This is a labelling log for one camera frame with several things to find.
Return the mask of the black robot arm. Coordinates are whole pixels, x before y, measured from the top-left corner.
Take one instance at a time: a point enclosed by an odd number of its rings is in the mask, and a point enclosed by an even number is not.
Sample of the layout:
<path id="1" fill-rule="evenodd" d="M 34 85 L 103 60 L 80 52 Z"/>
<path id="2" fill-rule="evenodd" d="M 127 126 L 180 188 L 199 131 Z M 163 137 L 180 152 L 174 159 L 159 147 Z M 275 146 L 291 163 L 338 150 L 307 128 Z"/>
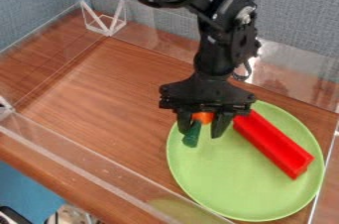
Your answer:
<path id="1" fill-rule="evenodd" d="M 238 115 L 247 115 L 255 96 L 229 83 L 239 66 L 258 56 L 255 0 L 138 0 L 152 8 L 184 8 L 198 17 L 201 44 L 193 75 L 160 86 L 159 106 L 178 115 L 178 127 L 187 134 L 194 114 L 215 115 L 211 134 L 226 132 Z"/>

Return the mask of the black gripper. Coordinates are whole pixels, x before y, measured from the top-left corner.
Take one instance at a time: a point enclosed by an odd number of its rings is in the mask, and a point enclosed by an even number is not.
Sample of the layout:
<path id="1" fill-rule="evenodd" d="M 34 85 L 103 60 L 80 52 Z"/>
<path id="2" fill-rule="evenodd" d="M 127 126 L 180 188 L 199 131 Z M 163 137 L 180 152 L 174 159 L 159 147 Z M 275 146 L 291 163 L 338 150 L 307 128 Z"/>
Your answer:
<path id="1" fill-rule="evenodd" d="M 213 76 L 195 72 L 182 81 L 159 88 L 159 107 L 178 111 L 178 128 L 182 134 L 191 129 L 193 113 L 214 112 L 211 137 L 221 138 L 235 114 L 249 114 L 255 95 L 230 83 L 230 74 Z"/>

